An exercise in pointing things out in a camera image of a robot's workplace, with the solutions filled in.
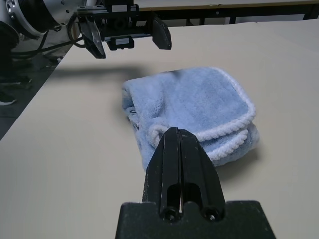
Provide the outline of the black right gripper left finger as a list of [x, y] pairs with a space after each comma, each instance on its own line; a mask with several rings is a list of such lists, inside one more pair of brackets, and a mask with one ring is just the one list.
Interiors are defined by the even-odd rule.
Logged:
[[180, 218], [180, 139], [177, 127], [162, 136], [146, 168], [142, 201], [155, 203], [165, 221]]

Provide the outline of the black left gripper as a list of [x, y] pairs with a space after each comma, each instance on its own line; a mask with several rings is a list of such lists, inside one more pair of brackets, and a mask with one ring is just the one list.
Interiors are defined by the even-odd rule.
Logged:
[[171, 50], [172, 40], [168, 26], [154, 13], [140, 12], [132, 0], [99, 0], [93, 6], [80, 6], [76, 10], [86, 49], [96, 58], [105, 59], [102, 43], [110, 50], [133, 48], [134, 39], [152, 36], [161, 50]]

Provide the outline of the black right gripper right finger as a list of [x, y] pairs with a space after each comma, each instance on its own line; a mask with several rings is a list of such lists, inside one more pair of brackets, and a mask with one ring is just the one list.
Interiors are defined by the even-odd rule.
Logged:
[[180, 130], [182, 203], [194, 202], [208, 221], [219, 221], [225, 199], [215, 167], [196, 136]]

